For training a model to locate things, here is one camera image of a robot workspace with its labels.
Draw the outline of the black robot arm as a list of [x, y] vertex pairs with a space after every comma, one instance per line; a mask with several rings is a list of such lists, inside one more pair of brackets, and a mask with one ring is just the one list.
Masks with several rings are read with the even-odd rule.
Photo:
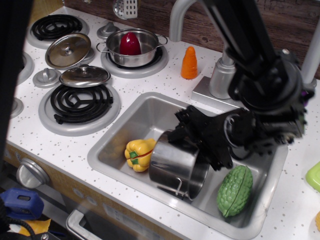
[[220, 32], [226, 54], [235, 62], [229, 96], [243, 108], [215, 117], [194, 106], [176, 113], [178, 126], [167, 140], [191, 140], [200, 158], [218, 171], [231, 168], [234, 148], [270, 155], [305, 131], [305, 106], [314, 91], [303, 86], [295, 55], [275, 51], [253, 0], [203, 0]]

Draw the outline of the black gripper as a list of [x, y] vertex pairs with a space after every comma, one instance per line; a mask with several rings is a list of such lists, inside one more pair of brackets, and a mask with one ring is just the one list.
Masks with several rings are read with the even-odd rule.
[[176, 112], [175, 116], [179, 124], [167, 135], [170, 143], [189, 139], [198, 147], [201, 159], [209, 163], [215, 171], [233, 167], [230, 145], [224, 129], [227, 113], [207, 116], [189, 105]]

